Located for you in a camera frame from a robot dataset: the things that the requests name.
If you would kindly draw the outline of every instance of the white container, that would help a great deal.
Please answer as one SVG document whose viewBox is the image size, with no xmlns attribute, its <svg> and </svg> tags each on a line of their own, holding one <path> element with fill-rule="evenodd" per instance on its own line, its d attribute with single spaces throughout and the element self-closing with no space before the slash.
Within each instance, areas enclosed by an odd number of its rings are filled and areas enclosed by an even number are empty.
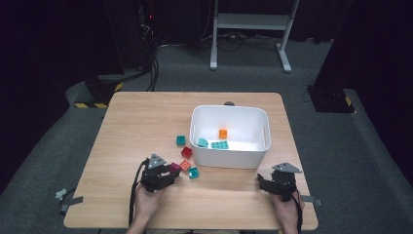
<svg viewBox="0 0 413 234">
<path fill-rule="evenodd" d="M 219 130 L 227 138 L 219 138 Z M 199 105 L 194 109 L 190 141 L 199 166 L 256 169 L 271 146 L 267 113 L 255 107 Z M 207 147 L 199 146 L 206 139 Z M 228 149 L 211 148 L 213 142 L 226 140 Z"/>
</svg>

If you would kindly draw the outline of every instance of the yellow and black tape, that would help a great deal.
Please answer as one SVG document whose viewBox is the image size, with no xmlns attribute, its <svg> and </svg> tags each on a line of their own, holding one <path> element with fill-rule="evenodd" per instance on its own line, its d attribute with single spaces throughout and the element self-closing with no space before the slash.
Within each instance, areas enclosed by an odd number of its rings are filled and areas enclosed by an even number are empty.
<svg viewBox="0 0 413 234">
<path fill-rule="evenodd" d="M 84 103 L 75 102 L 75 106 L 78 108 L 107 108 L 109 106 L 107 103 L 95 102 L 95 103 Z"/>
<path fill-rule="evenodd" d="M 124 86 L 124 83 L 119 83 L 116 87 L 115 87 L 115 93 L 121 91 L 122 87 Z"/>
<path fill-rule="evenodd" d="M 351 101 L 350 98 L 347 97 L 347 96 L 346 96 L 346 103 L 347 103 L 348 106 L 351 106 L 351 105 L 352 105 L 352 101 Z"/>
<path fill-rule="evenodd" d="M 121 91 L 124 83 L 119 83 L 113 90 L 113 93 Z M 107 108 L 109 106 L 109 101 L 105 102 L 94 102 L 94 101 L 75 101 L 75 106 L 78 108 Z"/>
</svg>

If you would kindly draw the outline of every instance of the red block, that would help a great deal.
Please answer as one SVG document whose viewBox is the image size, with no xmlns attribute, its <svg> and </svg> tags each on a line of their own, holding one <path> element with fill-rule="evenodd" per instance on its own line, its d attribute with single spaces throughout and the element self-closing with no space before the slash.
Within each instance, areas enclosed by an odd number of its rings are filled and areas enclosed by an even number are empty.
<svg viewBox="0 0 413 234">
<path fill-rule="evenodd" d="M 185 146 L 182 149 L 181 155 L 185 158 L 190 158 L 192 156 L 192 149 Z"/>
</svg>

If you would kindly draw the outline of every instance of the metal stand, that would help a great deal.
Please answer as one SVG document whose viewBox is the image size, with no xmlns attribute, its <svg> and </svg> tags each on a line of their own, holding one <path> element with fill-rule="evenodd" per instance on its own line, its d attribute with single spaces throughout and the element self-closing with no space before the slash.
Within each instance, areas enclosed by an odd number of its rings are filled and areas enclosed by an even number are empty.
<svg viewBox="0 0 413 234">
<path fill-rule="evenodd" d="M 282 42 L 277 44 L 277 51 L 279 52 L 282 61 L 282 67 L 285 73 L 291 72 L 288 58 L 285 53 L 286 42 L 294 23 L 295 14 L 297 12 L 300 0 L 294 0 L 292 9 L 287 16 L 278 15 L 250 15 L 250 14 L 219 14 L 218 0 L 215 0 L 213 30 L 212 30 L 212 46 L 210 51 L 210 65 L 211 70 L 216 70 L 218 67 L 218 50 L 217 37 L 218 28 L 239 28 L 239 29 L 264 29 L 264 30 L 283 30 L 284 34 Z"/>
</svg>

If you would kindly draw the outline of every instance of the hand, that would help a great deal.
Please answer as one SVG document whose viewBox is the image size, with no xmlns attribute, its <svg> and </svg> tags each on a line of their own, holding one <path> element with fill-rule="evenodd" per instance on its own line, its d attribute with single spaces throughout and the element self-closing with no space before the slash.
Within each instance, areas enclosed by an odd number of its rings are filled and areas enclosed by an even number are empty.
<svg viewBox="0 0 413 234">
<path fill-rule="evenodd" d="M 158 209 L 161 203 L 162 195 L 167 191 L 166 188 L 157 190 L 154 193 L 146 191 L 142 184 L 136 188 L 136 195 L 134 197 L 134 216 L 133 222 L 128 229 L 128 234 L 140 234 L 145 230 L 149 219 Z"/>
<path fill-rule="evenodd" d="M 295 200 L 300 203 L 301 210 L 304 209 L 304 203 L 300 197 L 300 191 L 295 191 L 292 193 Z M 274 202 L 274 208 L 276 209 L 277 220 L 282 227 L 282 232 L 284 234 L 296 234 L 298 214 L 297 207 L 295 206 L 294 200 L 291 198 L 288 202 L 283 202 L 281 196 L 276 194 L 271 194 L 271 198 Z"/>
</svg>

